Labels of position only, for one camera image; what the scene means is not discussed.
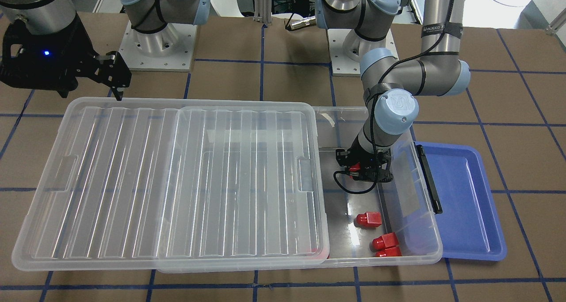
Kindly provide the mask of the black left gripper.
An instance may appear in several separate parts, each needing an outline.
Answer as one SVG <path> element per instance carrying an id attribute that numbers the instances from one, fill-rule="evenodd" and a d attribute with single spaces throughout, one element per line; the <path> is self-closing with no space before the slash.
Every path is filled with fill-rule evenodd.
<path id="1" fill-rule="evenodd" d="M 348 167 L 360 163 L 359 176 L 350 176 L 355 181 L 388 183 L 394 179 L 390 171 L 391 153 L 378 151 L 376 154 L 368 153 L 364 149 L 336 149 L 336 161 L 342 167 L 338 173 L 348 175 Z"/>

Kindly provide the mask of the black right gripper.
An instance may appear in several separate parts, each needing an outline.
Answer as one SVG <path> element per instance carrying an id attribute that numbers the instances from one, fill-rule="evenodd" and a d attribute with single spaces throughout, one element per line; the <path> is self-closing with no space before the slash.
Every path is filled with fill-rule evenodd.
<path id="1" fill-rule="evenodd" d="M 66 98 L 89 78 L 122 101 L 131 71 L 119 51 L 99 55 L 79 17 L 59 32 L 36 35 L 21 19 L 8 25 L 2 39 L 1 82 L 14 88 L 56 91 Z"/>

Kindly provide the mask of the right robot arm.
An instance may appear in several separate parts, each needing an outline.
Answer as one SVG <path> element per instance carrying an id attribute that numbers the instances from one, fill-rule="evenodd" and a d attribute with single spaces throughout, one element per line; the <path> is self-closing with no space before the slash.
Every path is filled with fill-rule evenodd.
<path id="1" fill-rule="evenodd" d="M 143 57 L 180 50 L 176 24 L 206 24 L 211 0 L 97 0 L 94 10 L 125 10 L 127 44 Z M 121 50 L 95 50 L 73 0 L 1 0 L 9 25 L 1 40 L 1 82 L 12 88 L 54 91 L 67 98 L 88 78 L 109 87 L 116 100 L 130 86 Z"/>

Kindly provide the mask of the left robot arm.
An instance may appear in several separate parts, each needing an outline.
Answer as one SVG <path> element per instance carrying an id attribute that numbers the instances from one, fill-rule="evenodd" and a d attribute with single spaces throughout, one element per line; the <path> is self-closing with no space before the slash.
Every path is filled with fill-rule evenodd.
<path id="1" fill-rule="evenodd" d="M 395 23 L 402 0 L 316 0 L 322 29 L 348 29 L 359 60 L 368 117 L 352 145 L 338 149 L 344 175 L 390 181 L 390 148 L 417 119 L 419 96 L 458 95 L 471 72 L 459 58 L 465 0 L 424 0 L 422 24 Z"/>

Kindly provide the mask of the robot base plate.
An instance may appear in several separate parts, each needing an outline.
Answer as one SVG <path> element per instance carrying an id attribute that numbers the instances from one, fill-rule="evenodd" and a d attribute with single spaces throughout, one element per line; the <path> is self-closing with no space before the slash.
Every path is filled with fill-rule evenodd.
<path id="1" fill-rule="evenodd" d="M 374 48 L 386 48 L 394 58 L 398 58 L 391 30 L 388 30 L 384 40 L 378 42 L 363 40 L 352 29 L 328 29 L 327 37 L 334 76 L 359 77 L 362 56 Z"/>
<path id="2" fill-rule="evenodd" d="M 127 24 L 119 53 L 132 72 L 190 72 L 198 26 L 170 23 L 142 34 Z"/>

